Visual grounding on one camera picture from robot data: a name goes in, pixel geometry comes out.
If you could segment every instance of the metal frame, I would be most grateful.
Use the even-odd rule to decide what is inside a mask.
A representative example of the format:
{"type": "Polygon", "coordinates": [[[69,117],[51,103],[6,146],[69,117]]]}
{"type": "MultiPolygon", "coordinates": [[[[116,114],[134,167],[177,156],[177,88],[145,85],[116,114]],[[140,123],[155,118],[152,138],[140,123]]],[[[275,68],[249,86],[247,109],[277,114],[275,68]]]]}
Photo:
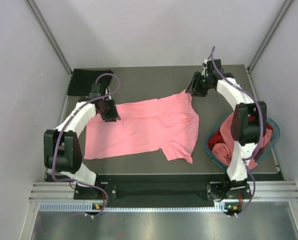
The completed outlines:
{"type": "MultiPolygon", "coordinates": [[[[52,35],[48,25],[46,24],[43,16],[41,15],[37,5],[34,0],[25,0],[28,7],[32,11],[35,16],[38,24],[41,26],[42,31],[46,35],[48,41],[52,45],[54,51],[58,55],[61,63],[63,64],[66,71],[71,74],[71,68],[66,61],[63,53],[61,52],[54,36],[52,35]]],[[[256,55],[254,56],[250,66],[247,68],[247,73],[250,79],[251,86],[253,88],[253,92],[255,97],[258,97],[258,91],[256,86],[254,85],[254,81],[252,78],[252,70],[266,49],[268,43],[270,42],[272,36],[274,35],[277,27],[281,24],[282,19],[286,15],[288,9],[291,7],[293,0],[286,0],[283,7],[281,8],[278,16],[273,22],[270,30],[268,31],[266,37],[264,38],[262,44],[260,45],[256,55]]],[[[68,103],[68,97],[63,101],[63,107],[61,113],[59,114],[59,122],[62,122],[66,106],[68,103]]],[[[273,156],[276,161],[277,168],[281,168],[282,174],[284,178],[287,179],[286,171],[283,169],[283,166],[279,162],[279,157],[276,150],[273,148],[272,150],[273,156]]],[[[101,200],[73,200],[74,190],[68,186],[68,183],[46,183],[46,182],[37,182],[33,185],[32,192],[29,198],[29,205],[26,212],[26,217],[22,226],[20,238],[21,240],[31,239],[34,225],[36,222],[37,214],[40,210],[46,211],[49,206],[61,206],[61,205],[83,205],[89,206],[89,204],[101,203],[101,200]]],[[[293,181],[258,181],[257,182],[257,191],[254,197],[255,202],[288,202],[290,205],[291,213],[294,218],[295,226],[298,230],[298,189],[296,187],[296,183],[293,181]]],[[[222,205],[220,203],[216,203],[214,207],[207,208],[108,208],[107,212],[216,212],[223,211],[222,205]]]]}

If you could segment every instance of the pink cloth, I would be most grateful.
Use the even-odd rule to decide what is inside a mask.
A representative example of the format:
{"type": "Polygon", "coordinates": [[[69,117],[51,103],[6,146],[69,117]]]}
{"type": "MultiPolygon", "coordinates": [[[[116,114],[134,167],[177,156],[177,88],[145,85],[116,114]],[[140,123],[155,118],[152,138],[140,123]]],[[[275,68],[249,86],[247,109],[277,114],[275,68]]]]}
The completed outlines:
{"type": "Polygon", "coordinates": [[[117,105],[121,117],[104,122],[97,114],[87,124],[84,158],[88,160],[162,149],[167,160],[192,163],[199,116],[184,91],[161,99],[117,105]]]}
{"type": "MultiPolygon", "coordinates": [[[[233,114],[230,114],[227,119],[223,122],[223,124],[220,127],[220,133],[223,137],[223,140],[225,143],[217,143],[214,145],[212,149],[212,153],[217,157],[218,160],[220,160],[222,163],[224,163],[226,166],[229,166],[231,163],[232,155],[233,155],[233,149],[234,149],[234,140],[231,135],[231,125],[232,125],[232,119],[233,114]]],[[[269,143],[271,136],[272,136],[272,130],[267,128],[267,133],[265,134],[263,138],[263,148],[266,144],[269,143]]],[[[258,164],[255,162],[254,159],[250,161],[249,168],[253,169],[258,164]]]]}

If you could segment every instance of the white wall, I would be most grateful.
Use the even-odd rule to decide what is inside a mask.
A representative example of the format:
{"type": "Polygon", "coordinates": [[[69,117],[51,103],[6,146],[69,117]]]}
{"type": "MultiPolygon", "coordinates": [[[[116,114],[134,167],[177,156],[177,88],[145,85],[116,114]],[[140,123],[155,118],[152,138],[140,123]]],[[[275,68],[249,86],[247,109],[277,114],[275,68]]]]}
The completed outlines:
{"type": "Polygon", "coordinates": [[[56,125],[67,83],[24,0],[0,0],[0,240],[19,234],[44,173],[43,133],[56,125]]]}
{"type": "Polygon", "coordinates": [[[35,0],[71,68],[249,65],[285,0],[35,0]]]}
{"type": "Polygon", "coordinates": [[[281,128],[277,151],[298,185],[298,0],[294,1],[253,71],[269,117],[281,128]]]}

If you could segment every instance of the black cloth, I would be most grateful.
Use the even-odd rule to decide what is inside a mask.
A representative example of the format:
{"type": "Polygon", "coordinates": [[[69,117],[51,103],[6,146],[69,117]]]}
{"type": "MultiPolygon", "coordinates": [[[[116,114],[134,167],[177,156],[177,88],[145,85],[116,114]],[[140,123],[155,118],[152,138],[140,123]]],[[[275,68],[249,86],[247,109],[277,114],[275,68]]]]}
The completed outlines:
{"type": "MultiPolygon", "coordinates": [[[[110,70],[83,70],[74,69],[73,75],[68,88],[69,96],[87,96],[91,91],[91,85],[101,74],[112,74],[110,70]]],[[[99,83],[106,81],[107,86],[110,84],[112,76],[103,76],[99,83]]]]}

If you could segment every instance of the gray table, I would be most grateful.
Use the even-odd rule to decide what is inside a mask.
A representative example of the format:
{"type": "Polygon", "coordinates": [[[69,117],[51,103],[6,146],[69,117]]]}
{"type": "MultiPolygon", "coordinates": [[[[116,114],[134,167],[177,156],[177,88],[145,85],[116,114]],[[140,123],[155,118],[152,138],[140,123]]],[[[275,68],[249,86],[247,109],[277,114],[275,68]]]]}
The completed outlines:
{"type": "MultiPolygon", "coordinates": [[[[195,71],[200,66],[163,67],[119,67],[111,70],[121,79],[121,88],[114,95],[117,104],[163,98],[186,89],[195,71]]],[[[241,87],[252,93],[252,88],[243,65],[226,65],[225,72],[232,73],[241,87]]],[[[116,88],[112,79],[110,88],[116,88]]],[[[79,97],[69,97],[66,115],[74,109],[79,97]]],[[[220,120],[232,111],[224,98],[210,90],[207,97],[195,97],[192,101],[195,112],[200,116],[199,138],[194,148],[193,164],[184,159],[167,161],[163,152],[145,152],[106,159],[84,160],[84,163],[99,174],[214,174],[223,173],[207,155],[204,140],[220,120]]],[[[79,138],[82,153],[85,147],[85,130],[79,138]]],[[[255,169],[256,173],[276,173],[277,168],[270,153],[255,169]]]]}

